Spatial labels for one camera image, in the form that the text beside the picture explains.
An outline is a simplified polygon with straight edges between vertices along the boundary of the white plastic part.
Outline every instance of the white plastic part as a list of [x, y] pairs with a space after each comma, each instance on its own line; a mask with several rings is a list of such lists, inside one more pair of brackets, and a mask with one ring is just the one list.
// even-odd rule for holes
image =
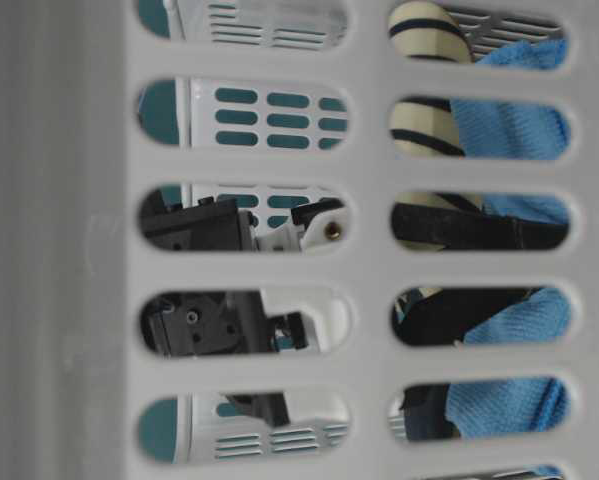
[[[305, 356], [331, 351], [345, 340], [350, 329], [350, 311], [335, 292], [324, 288], [269, 288], [262, 290], [262, 300], [266, 315], [275, 316], [292, 311], [300, 311], [304, 316], [308, 348], [303, 350], [282, 350], [283, 356]], [[309, 436], [315, 436], [311, 445], [324, 450], [336, 446], [332, 442], [340, 439], [347, 429], [349, 414], [342, 399], [323, 389], [290, 389], [284, 392], [291, 425], [281, 429], [309, 429]], [[269, 438], [274, 432], [258, 419], [244, 416], [221, 417], [220, 405], [226, 404], [223, 395], [203, 393], [177, 397], [177, 443], [175, 463], [214, 462], [225, 460], [227, 452], [217, 451], [217, 438], [257, 436], [256, 447], [252, 442], [237, 442], [243, 448], [236, 451], [242, 455], [270, 455], [274, 446]], [[338, 425], [337, 432], [324, 431], [327, 426]]]
[[304, 252], [326, 252], [345, 241], [350, 233], [350, 211], [339, 208], [320, 213], [310, 223], [301, 239], [301, 250]]
[[321, 50], [337, 45], [347, 24], [338, 0], [179, 0], [178, 8], [189, 42]]

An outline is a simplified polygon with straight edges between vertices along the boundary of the black plastic part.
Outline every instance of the black plastic part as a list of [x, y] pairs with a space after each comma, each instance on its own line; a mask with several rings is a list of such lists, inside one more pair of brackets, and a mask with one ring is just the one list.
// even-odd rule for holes
[[283, 427], [290, 423], [283, 393], [226, 395], [226, 398], [242, 415], [261, 418], [272, 428]]
[[398, 240], [449, 250], [550, 250], [568, 234], [567, 225], [404, 203], [392, 211], [392, 229]]
[[[295, 345], [306, 343], [301, 315], [266, 317], [259, 292], [162, 295], [146, 306], [141, 318], [146, 343], [167, 357], [277, 352], [278, 326], [295, 335]], [[282, 393], [227, 398], [241, 414], [271, 427], [290, 422]]]
[[292, 223], [295, 225], [303, 225], [307, 229], [317, 215], [330, 210], [337, 210], [342, 207], [343, 202], [336, 198], [311, 203], [309, 205], [302, 205], [292, 209]]
[[154, 208], [142, 211], [141, 230], [150, 242], [166, 250], [253, 250], [249, 212], [240, 212], [234, 199], [210, 200], [169, 213], [157, 209], [150, 215]]
[[300, 312], [289, 313], [272, 319], [278, 330], [292, 339], [292, 345], [295, 350], [303, 350], [308, 347], [306, 329], [303, 325], [303, 318]]
[[[450, 385], [431, 385], [409, 388], [404, 392], [403, 416], [406, 437], [411, 442], [452, 438], [454, 425], [446, 420], [446, 401]], [[421, 397], [417, 403], [412, 397]]]
[[446, 289], [417, 302], [401, 323], [397, 337], [411, 346], [452, 345], [502, 310], [528, 298], [531, 289]]
[[241, 326], [227, 308], [225, 294], [177, 294], [158, 297], [142, 318], [154, 350], [167, 357], [238, 353]]

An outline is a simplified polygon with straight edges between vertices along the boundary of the metal screw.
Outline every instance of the metal screw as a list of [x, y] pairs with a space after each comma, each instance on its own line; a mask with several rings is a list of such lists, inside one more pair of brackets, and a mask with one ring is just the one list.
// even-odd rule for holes
[[326, 228], [324, 229], [323, 233], [326, 235], [326, 238], [328, 240], [330, 240], [331, 242], [335, 242], [341, 238], [343, 229], [341, 228], [341, 225], [339, 225], [337, 222], [330, 222], [328, 225], [326, 225]]
[[201, 319], [201, 314], [196, 310], [188, 310], [186, 314], [186, 322], [188, 325], [195, 325]]

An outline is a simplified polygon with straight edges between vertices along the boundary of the blue cloth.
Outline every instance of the blue cloth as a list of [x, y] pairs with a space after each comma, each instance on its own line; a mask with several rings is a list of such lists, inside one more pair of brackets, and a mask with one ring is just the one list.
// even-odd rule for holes
[[[567, 43], [551, 41], [532, 46], [516, 43], [499, 49], [480, 63], [548, 70], [565, 58]], [[519, 103], [454, 100], [455, 117], [467, 156], [546, 161], [566, 149], [570, 130], [554, 109]], [[526, 220], [564, 224], [568, 212], [554, 197], [486, 195], [485, 210]], [[570, 320], [566, 298], [546, 288], [513, 305], [468, 332], [466, 344], [549, 342], [561, 336]], [[558, 425], [569, 402], [563, 385], [551, 378], [453, 384], [446, 418], [462, 437], [480, 438], [506, 433], [539, 432]], [[533, 469], [539, 475], [558, 475], [552, 467]]]
[[[519, 42], [494, 51], [479, 63], [550, 70], [566, 56], [565, 41]], [[452, 113], [468, 157], [554, 160], [568, 145], [570, 129], [554, 109], [536, 104], [457, 99]]]
[[[545, 288], [468, 332], [464, 343], [551, 341], [566, 331], [569, 320], [568, 300]], [[467, 438], [549, 430], [567, 411], [566, 391], [551, 378], [454, 384], [446, 404], [446, 418]]]

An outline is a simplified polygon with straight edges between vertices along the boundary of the black mechanism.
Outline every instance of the black mechanism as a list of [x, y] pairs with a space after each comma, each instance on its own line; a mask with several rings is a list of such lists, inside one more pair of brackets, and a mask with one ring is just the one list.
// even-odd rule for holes
[[[167, 207], [160, 192], [150, 195], [140, 215], [141, 229], [155, 246], [184, 251], [252, 251], [253, 216], [234, 199]], [[171, 293], [144, 309], [146, 344], [167, 357], [278, 352], [277, 335], [290, 337], [295, 349], [308, 346], [300, 313], [269, 318], [261, 294], [251, 292]], [[242, 415], [261, 418], [273, 428], [290, 418], [283, 393], [226, 395]]]
[[302, 205], [292, 209], [292, 223], [295, 225], [303, 225], [306, 229], [310, 226], [314, 218], [320, 213], [330, 210], [343, 208], [341, 200], [336, 198], [322, 200], [321, 202]]
[[[259, 292], [162, 295], [141, 320], [148, 346], [167, 357], [278, 352], [278, 335], [289, 336], [295, 349], [307, 347], [301, 314], [266, 317]], [[282, 393], [226, 397], [271, 427], [290, 422]]]
[[405, 203], [392, 211], [392, 229], [398, 240], [448, 250], [549, 250], [568, 234], [567, 225]]
[[[446, 250], [545, 250], [557, 247], [568, 233], [567, 225], [486, 215], [462, 197], [439, 195], [460, 210], [397, 204], [391, 219], [397, 239]], [[292, 220], [307, 229], [317, 215], [342, 207], [337, 199], [303, 205], [292, 209]], [[167, 250], [256, 248], [253, 216], [240, 211], [235, 200], [215, 202], [210, 197], [196, 207], [168, 207], [157, 192], [145, 202], [140, 223], [147, 239]], [[425, 299], [420, 294], [402, 296], [398, 309], [405, 318], [399, 318], [395, 309], [393, 328], [409, 345], [451, 345], [532, 293], [531, 289], [446, 289]], [[301, 314], [267, 317], [256, 291], [161, 295], [144, 309], [141, 326], [148, 346], [172, 357], [278, 352], [277, 337], [282, 335], [292, 340], [295, 349], [308, 345]], [[404, 410], [440, 409], [446, 392], [444, 386], [438, 391], [427, 386], [411, 388]], [[272, 427], [289, 423], [282, 393], [227, 398], [240, 413], [261, 418]], [[447, 425], [438, 427], [444, 435], [448, 433]]]

